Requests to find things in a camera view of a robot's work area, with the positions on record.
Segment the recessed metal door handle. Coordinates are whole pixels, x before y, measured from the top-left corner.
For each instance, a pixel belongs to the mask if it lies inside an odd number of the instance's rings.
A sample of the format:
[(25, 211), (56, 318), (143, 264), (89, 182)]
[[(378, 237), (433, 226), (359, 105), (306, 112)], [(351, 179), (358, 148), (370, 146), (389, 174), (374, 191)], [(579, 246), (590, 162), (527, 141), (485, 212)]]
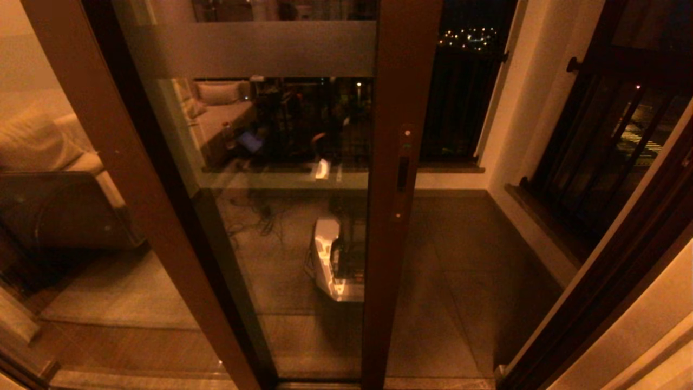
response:
[(415, 126), (404, 123), (398, 131), (396, 182), (392, 205), (392, 220), (404, 220), (409, 203), (409, 172), (413, 166), (413, 136)]

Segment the brown framed sliding glass door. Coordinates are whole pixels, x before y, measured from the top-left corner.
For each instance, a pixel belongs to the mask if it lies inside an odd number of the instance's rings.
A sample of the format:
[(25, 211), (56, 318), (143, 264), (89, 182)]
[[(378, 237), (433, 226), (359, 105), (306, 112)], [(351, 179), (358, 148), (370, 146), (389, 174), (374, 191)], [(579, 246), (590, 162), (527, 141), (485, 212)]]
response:
[[(118, 0), (114, 15), (213, 250), (252, 360), (272, 388), (383, 390), (441, 0)], [(258, 98), (288, 77), (374, 80), (364, 173), (203, 173), (265, 165)], [(415, 126), (409, 203), (392, 220), (398, 131)]]

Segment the dark metal floor track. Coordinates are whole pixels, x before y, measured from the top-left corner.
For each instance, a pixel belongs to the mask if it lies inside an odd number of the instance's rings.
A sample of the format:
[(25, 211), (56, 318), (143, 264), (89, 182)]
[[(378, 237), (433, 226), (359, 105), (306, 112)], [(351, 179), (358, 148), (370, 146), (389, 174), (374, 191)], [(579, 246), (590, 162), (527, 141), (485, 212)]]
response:
[[(360, 383), (285, 382), (275, 390), (364, 390)], [(387, 377), (383, 390), (496, 390), (492, 378)]]

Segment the brown framed fixed glass panel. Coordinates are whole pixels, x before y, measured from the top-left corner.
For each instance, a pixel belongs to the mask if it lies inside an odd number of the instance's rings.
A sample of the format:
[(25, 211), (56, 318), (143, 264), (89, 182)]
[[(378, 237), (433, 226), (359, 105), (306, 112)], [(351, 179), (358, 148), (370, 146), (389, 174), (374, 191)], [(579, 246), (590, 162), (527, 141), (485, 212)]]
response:
[(75, 113), (145, 236), (43, 285), (0, 279), (0, 390), (269, 390), (176, 171), (111, 2), (0, 0), (0, 124)]

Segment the dark front-load washing machine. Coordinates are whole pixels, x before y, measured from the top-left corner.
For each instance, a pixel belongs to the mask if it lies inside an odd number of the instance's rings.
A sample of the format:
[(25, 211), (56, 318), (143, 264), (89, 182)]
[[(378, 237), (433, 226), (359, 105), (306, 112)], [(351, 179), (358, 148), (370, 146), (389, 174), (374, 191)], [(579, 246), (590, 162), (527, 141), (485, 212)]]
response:
[(0, 172), (0, 279), (10, 284), (49, 284), (90, 255), (143, 242), (128, 207), (91, 173)]

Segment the dark brown door jamb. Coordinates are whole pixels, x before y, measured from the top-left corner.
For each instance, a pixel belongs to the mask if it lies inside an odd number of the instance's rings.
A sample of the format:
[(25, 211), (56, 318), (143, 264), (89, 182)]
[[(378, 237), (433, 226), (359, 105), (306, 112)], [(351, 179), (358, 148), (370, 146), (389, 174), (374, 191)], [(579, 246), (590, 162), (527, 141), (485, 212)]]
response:
[(693, 118), (614, 235), (496, 390), (547, 390), (614, 324), (693, 235)]

